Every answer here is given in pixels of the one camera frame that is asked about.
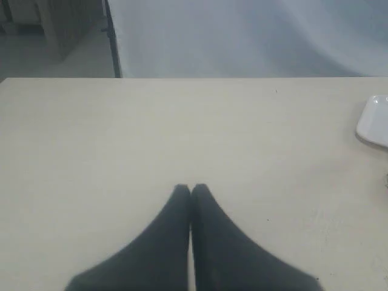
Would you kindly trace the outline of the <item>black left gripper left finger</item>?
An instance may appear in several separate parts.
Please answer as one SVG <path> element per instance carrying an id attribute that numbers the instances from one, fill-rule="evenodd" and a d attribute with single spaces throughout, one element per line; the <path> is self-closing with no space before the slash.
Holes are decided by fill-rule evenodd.
<path id="1" fill-rule="evenodd" d="M 187 290 L 190 190 L 178 184 L 146 229 L 109 259 L 76 275 L 67 290 Z"/>

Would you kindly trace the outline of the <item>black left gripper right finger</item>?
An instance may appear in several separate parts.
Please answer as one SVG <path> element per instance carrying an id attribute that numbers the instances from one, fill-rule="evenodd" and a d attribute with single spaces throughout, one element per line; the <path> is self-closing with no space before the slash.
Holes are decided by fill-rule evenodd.
<path id="1" fill-rule="evenodd" d="M 322 290 L 318 279 L 251 240 L 205 184 L 194 186 L 192 250 L 197 290 Z"/>

